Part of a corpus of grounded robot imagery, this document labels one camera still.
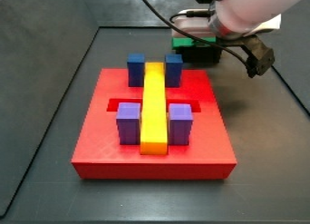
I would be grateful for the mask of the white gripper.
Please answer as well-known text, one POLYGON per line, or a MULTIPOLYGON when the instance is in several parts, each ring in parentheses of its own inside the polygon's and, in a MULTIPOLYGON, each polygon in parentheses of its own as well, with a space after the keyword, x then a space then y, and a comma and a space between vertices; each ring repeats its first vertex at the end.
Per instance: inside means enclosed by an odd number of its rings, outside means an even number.
POLYGON ((233 31, 229 27, 225 27, 214 15, 210 18, 186 17, 188 14, 200 15, 202 12, 205 12, 205 9, 181 10, 173 20, 173 26, 196 37, 216 36, 221 39, 239 39, 253 34, 268 33, 280 27, 280 15, 260 23, 255 28, 240 31, 233 31))

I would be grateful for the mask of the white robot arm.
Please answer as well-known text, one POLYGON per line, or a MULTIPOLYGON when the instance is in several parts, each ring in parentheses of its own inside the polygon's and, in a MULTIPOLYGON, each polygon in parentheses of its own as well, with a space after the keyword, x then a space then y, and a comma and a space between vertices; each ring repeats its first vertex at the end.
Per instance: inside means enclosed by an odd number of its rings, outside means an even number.
POLYGON ((173 25, 197 37, 214 35, 227 40, 277 30, 280 14, 300 0, 196 0, 210 4, 209 17, 196 17, 204 9, 186 9, 177 13, 173 25))

